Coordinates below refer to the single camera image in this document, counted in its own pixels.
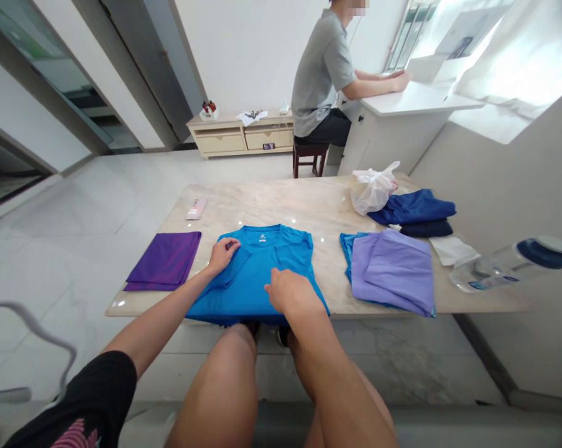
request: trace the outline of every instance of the black pants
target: black pants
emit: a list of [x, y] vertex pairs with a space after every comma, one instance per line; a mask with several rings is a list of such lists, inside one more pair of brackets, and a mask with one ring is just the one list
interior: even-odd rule
[[335, 146], [345, 146], [348, 141], [351, 121], [337, 108], [331, 109], [329, 115], [320, 122], [309, 136], [302, 140], [311, 143], [330, 143]]

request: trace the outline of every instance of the shoe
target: shoe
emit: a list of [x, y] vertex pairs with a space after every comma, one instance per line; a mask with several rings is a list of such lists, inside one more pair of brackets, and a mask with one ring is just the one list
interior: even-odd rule
[[277, 336], [277, 343], [281, 347], [289, 348], [289, 344], [287, 343], [287, 335], [292, 329], [287, 327], [286, 325], [280, 325], [277, 329], [275, 335]]
[[240, 324], [245, 325], [248, 330], [250, 330], [254, 342], [258, 344], [258, 339], [260, 339], [260, 322], [256, 320], [246, 320], [245, 322], [240, 322]]

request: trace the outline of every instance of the purple folded cloth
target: purple folded cloth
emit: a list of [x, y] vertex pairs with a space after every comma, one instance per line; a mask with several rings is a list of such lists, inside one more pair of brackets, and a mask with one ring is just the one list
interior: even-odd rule
[[158, 233], [127, 278], [124, 291], [174, 291], [187, 279], [200, 232]]
[[354, 240], [352, 292], [425, 317], [435, 308], [430, 245], [387, 229]]

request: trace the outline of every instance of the gray t-shirt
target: gray t-shirt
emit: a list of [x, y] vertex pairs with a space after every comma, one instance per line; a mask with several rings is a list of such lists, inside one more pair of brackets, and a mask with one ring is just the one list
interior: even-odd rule
[[336, 93], [356, 80], [347, 35], [337, 14], [325, 9], [312, 31], [293, 82], [296, 137], [309, 136], [329, 115]]

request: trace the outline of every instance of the wooden stool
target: wooden stool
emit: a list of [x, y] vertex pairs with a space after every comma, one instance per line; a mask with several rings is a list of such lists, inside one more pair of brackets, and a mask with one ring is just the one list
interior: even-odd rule
[[[329, 149], [328, 143], [311, 143], [299, 137], [293, 138], [293, 178], [298, 178], [298, 168], [300, 166], [312, 166], [312, 172], [317, 177], [323, 176], [325, 168], [326, 152]], [[316, 162], [320, 158], [320, 165], [316, 169]], [[312, 157], [311, 162], [300, 162], [300, 157]]]

